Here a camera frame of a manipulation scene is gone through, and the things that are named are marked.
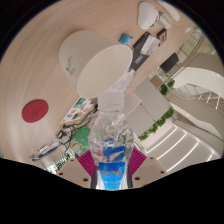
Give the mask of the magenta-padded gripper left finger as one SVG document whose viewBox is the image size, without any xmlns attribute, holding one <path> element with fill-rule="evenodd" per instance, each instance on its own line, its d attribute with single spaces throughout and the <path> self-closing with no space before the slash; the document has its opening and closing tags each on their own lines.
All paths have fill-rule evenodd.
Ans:
<svg viewBox="0 0 224 224">
<path fill-rule="evenodd" d="M 57 172 L 57 176 L 81 187 L 92 188 L 94 168 L 94 160 L 90 151 L 87 151 L 77 159 L 69 159 Z"/>
</svg>

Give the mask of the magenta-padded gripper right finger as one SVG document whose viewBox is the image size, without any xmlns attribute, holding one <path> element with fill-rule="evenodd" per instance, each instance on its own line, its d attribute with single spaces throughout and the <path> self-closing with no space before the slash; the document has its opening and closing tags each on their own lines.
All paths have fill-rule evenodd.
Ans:
<svg viewBox="0 0 224 224">
<path fill-rule="evenodd" d="M 133 149 L 129 161 L 129 176 L 132 188 L 140 188 L 167 175 L 167 171 L 153 157 Z"/>
</svg>

